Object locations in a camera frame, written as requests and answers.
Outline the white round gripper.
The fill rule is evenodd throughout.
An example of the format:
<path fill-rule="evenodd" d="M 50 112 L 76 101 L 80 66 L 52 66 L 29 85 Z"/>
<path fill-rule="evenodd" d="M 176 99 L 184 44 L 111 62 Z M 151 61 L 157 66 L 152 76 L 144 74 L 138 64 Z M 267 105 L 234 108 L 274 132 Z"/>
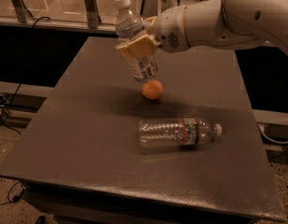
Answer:
<path fill-rule="evenodd" d="M 135 39 L 116 46 L 117 53 L 123 59 L 137 59 L 153 55 L 158 48 L 174 53 L 189 49 L 185 38 L 186 6 L 166 9 L 158 17 L 152 16 L 144 20 L 147 32 L 153 28 L 154 35 L 141 35 Z"/>

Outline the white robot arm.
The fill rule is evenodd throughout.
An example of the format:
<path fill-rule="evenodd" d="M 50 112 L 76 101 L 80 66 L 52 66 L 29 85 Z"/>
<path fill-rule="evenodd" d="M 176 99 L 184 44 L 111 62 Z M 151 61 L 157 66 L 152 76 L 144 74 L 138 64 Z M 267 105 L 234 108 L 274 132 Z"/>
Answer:
<path fill-rule="evenodd" d="M 207 0 L 145 20 L 147 32 L 116 46 L 124 59 L 192 47 L 252 49 L 270 42 L 288 56 L 288 0 Z"/>

